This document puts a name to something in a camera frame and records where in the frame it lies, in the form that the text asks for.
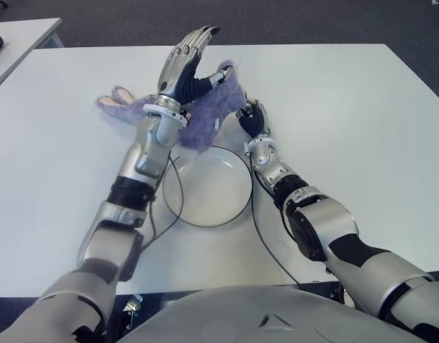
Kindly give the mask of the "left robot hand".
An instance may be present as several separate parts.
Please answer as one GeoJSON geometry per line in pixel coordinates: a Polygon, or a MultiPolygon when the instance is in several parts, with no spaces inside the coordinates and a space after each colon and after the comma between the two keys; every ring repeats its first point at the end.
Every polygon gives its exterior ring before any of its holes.
{"type": "Polygon", "coordinates": [[[184,36],[174,46],[158,80],[159,94],[185,105],[206,95],[230,77],[232,66],[227,65],[208,77],[196,78],[203,50],[218,32],[217,26],[203,26],[184,36]]]}

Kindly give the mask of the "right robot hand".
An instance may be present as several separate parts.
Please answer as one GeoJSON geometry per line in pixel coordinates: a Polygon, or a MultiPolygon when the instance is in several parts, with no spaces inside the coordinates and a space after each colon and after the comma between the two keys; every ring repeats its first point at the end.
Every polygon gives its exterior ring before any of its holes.
{"type": "Polygon", "coordinates": [[[271,135],[267,111],[258,99],[247,99],[245,106],[236,112],[236,118],[253,139],[262,134],[271,135]]]}

